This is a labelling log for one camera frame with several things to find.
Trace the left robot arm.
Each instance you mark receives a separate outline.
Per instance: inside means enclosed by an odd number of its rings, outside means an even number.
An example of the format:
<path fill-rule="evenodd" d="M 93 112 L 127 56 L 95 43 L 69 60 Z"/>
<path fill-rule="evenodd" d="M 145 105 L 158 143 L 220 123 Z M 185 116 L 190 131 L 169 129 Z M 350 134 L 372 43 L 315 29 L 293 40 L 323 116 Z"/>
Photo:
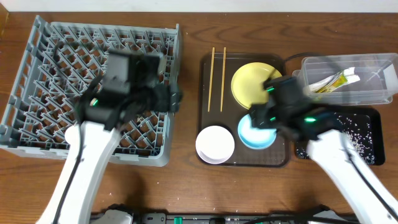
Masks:
<path fill-rule="evenodd" d="M 76 124 L 66 131 L 68 156 L 39 223 L 88 223 L 125 125 L 146 111 L 179 110 L 178 85 L 159 81 L 166 63 L 162 53 L 109 52 L 104 75 L 92 80 L 75 106 Z"/>

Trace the grey plastic dishwasher rack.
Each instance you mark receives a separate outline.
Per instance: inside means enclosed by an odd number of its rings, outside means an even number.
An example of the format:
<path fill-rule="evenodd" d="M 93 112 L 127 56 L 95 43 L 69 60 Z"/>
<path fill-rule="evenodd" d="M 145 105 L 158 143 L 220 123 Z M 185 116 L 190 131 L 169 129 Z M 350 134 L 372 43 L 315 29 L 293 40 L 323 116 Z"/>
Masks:
<path fill-rule="evenodd" d="M 1 148 L 21 157 L 65 159 L 73 104 L 106 71 L 110 50 L 165 55 L 159 76 L 176 83 L 180 28 L 46 22 L 36 17 L 1 120 Z"/>

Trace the light blue bowl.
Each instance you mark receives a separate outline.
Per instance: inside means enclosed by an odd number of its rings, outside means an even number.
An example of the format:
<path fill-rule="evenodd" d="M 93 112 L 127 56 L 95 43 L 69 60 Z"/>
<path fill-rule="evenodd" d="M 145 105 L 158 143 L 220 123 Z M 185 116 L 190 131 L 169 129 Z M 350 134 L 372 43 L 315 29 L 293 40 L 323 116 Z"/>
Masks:
<path fill-rule="evenodd" d="M 263 150 L 270 147 L 277 136 L 276 129 L 259 129 L 252 126 L 251 117 L 247 114 L 238 123 L 238 136 L 241 142 L 250 149 Z"/>

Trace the yellow plate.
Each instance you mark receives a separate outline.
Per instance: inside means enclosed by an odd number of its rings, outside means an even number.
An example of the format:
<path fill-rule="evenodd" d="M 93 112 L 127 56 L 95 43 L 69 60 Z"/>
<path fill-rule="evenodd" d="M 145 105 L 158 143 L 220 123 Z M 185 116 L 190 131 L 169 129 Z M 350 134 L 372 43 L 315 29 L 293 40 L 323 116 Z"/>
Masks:
<path fill-rule="evenodd" d="M 231 91 L 235 100 L 246 109 L 253 104 L 268 102 L 269 94 L 265 91 L 263 83 L 268 79 L 281 77 L 282 74 L 273 66 L 252 62 L 240 67 L 232 77 Z"/>

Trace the white cup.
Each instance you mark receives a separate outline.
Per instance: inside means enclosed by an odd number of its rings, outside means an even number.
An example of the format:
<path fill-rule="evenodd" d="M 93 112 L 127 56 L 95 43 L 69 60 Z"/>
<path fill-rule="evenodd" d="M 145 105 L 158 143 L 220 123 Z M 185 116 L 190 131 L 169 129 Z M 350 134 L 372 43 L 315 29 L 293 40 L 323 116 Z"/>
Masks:
<path fill-rule="evenodd" d="M 65 131 L 65 140 L 72 147 L 80 148 L 80 125 L 75 124 L 70 126 Z"/>

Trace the dark brown serving tray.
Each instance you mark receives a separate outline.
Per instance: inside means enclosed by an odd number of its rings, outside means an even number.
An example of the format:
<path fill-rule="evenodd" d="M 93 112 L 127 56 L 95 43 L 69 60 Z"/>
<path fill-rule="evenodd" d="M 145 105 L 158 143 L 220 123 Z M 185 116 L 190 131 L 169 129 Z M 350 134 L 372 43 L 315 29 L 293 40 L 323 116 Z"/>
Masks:
<path fill-rule="evenodd" d="M 223 53 L 215 53 L 211 110 L 207 112 L 211 52 L 203 56 L 200 61 L 198 130 L 201 131 L 208 126 L 217 125 L 226 128 L 233 135 L 235 141 L 234 152 L 226 162 L 222 163 L 223 166 L 283 167 L 290 159 L 290 143 L 288 140 L 278 135 L 270 147 L 263 150 L 254 150 L 246 147 L 238 136 L 239 120 L 248 111 L 234 99 L 231 91 L 231 80 L 240 67 L 251 62 L 269 64 L 285 75 L 285 65 L 276 54 L 227 53 L 223 111 L 220 112 Z"/>

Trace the wooden chopstick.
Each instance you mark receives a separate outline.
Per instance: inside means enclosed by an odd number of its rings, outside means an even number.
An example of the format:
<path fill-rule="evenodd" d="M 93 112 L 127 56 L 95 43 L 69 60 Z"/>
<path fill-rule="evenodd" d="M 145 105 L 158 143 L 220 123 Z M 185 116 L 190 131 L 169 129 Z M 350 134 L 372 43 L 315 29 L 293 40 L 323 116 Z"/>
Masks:
<path fill-rule="evenodd" d="M 226 72 L 226 51 L 227 51 L 227 48 L 223 47 L 223 66 L 222 66 L 222 76 L 221 76 L 220 112 L 223 111 L 223 102 L 224 102 L 224 86 L 225 86 L 225 72 Z"/>
<path fill-rule="evenodd" d="M 213 89 L 214 62 L 215 62 L 215 47 L 212 47 L 212 51 L 211 51 L 210 79 L 209 79 L 209 90 L 208 90 L 208 109 L 207 109 L 207 112 L 210 112 L 210 110 L 211 110 L 211 98 L 212 98 L 212 89 Z"/>

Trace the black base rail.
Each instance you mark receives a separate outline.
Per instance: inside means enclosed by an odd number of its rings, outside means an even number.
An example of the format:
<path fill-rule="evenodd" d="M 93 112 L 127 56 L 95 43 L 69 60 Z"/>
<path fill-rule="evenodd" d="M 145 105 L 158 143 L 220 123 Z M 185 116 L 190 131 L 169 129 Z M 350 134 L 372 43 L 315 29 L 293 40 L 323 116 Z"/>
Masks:
<path fill-rule="evenodd" d="M 124 204 L 112 204 L 93 213 L 90 223 L 132 224 L 239 224 L 239 223 L 359 223 L 355 215 L 339 216 L 324 205 L 301 213 L 170 213 L 167 210 L 133 210 Z"/>

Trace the black waste tray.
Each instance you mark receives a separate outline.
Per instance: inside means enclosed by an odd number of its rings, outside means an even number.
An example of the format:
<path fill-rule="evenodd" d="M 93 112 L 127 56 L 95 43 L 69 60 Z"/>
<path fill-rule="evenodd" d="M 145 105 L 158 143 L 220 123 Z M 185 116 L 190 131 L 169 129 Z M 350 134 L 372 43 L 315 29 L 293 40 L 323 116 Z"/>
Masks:
<path fill-rule="evenodd" d="M 385 163 L 381 116 L 378 110 L 363 106 L 328 105 L 347 137 L 366 164 Z"/>

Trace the white bowl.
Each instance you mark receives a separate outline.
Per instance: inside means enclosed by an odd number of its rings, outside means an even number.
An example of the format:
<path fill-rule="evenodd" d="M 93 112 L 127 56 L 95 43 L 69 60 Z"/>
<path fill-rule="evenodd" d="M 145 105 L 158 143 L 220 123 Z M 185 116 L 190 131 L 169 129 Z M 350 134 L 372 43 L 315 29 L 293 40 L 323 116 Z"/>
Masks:
<path fill-rule="evenodd" d="M 234 148 L 233 135 L 222 126 L 202 129 L 195 141 L 198 156 L 209 164 L 226 162 L 233 155 Z"/>

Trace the green snack wrapper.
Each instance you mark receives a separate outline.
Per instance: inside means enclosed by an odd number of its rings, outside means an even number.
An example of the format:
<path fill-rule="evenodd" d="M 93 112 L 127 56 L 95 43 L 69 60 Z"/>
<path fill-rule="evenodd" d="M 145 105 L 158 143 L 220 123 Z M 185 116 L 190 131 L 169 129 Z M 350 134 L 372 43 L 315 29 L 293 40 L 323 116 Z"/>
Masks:
<path fill-rule="evenodd" d="M 344 72 L 338 72 L 320 82 L 320 86 L 315 90 L 315 93 L 331 93 L 337 88 L 343 86 L 348 82 Z"/>

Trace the food scraps rice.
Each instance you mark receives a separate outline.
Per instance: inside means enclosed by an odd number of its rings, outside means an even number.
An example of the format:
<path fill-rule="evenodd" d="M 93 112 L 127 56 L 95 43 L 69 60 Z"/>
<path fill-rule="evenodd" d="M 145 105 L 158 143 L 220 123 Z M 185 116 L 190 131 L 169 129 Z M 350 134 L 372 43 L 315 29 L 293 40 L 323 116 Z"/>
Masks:
<path fill-rule="evenodd" d="M 335 116 L 357 153 L 368 165 L 374 165 L 376 153 L 370 117 L 352 113 L 335 113 Z"/>

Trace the clear plastic bin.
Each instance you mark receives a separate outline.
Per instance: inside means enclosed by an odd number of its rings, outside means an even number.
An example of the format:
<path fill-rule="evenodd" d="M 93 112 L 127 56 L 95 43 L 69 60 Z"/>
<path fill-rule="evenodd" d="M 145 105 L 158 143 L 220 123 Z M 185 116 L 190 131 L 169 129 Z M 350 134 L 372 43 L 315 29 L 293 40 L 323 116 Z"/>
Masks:
<path fill-rule="evenodd" d="M 329 93 L 315 92 L 316 83 L 344 72 L 354 83 Z M 303 92 L 312 100 L 330 105 L 377 105 L 392 102 L 397 93 L 397 54 L 354 54 L 305 57 L 293 72 Z"/>

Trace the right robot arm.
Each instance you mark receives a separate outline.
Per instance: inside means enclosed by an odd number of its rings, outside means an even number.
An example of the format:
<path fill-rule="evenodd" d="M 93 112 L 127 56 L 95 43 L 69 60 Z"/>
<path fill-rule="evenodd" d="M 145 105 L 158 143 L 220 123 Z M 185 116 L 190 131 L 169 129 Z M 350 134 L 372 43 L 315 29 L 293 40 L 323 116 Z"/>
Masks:
<path fill-rule="evenodd" d="M 397 223 L 397 200 L 356 152 L 331 106 L 314 103 L 296 78 L 262 84 L 269 99 L 249 109 L 252 125 L 276 129 L 292 141 L 306 140 L 306 152 L 336 185 L 360 223 Z"/>

